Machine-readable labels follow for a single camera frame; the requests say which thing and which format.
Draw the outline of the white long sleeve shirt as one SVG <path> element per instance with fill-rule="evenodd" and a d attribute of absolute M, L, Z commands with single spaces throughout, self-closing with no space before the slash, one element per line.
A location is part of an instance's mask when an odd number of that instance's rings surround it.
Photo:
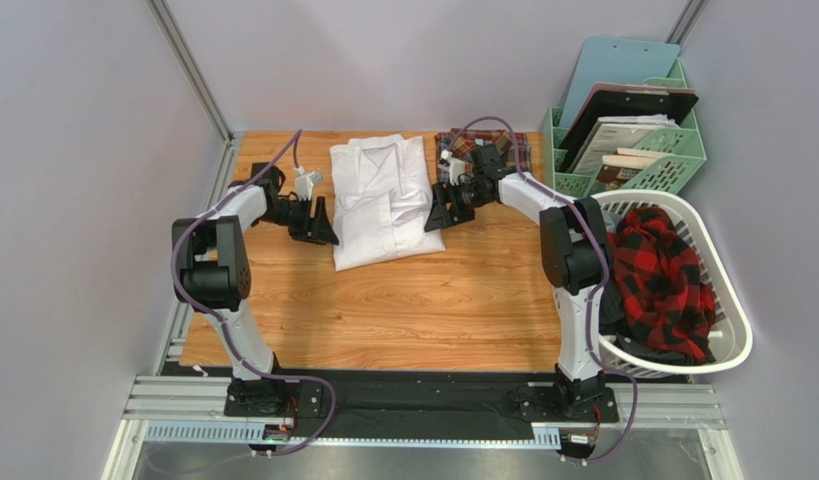
<path fill-rule="evenodd" d="M 352 138 L 329 155 L 336 271 L 446 250 L 425 230 L 433 194 L 421 136 Z"/>

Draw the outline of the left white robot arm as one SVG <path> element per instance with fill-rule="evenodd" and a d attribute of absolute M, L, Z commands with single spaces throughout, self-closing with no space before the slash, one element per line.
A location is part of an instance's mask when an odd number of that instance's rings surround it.
<path fill-rule="evenodd" d="M 256 163 L 246 181 L 235 181 L 216 206 L 171 227 L 171 272 L 176 297 L 208 319 L 232 364 L 228 390 L 240 405 L 284 402 L 289 378 L 258 329 L 248 297 L 253 285 L 245 232 L 260 223 L 287 229 L 291 239 L 317 245 L 339 243 L 325 199 L 314 193 L 318 170 L 294 169 L 292 191 L 281 192 L 286 176 L 269 163 Z"/>

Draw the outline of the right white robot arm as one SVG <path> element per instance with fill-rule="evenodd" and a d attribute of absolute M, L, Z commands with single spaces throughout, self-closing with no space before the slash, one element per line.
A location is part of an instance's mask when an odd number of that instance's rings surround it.
<path fill-rule="evenodd" d="M 599 397 L 605 378 L 596 353 L 598 316 L 611 252 L 597 202 L 553 191 L 518 165 L 507 165 L 493 144 L 475 147 L 469 161 L 444 150 L 438 166 L 448 179 L 432 186 L 425 231 L 472 221 L 477 208 L 491 203 L 513 208 L 535 222 L 542 268 L 553 286 L 561 324 L 558 401 L 575 405 Z"/>

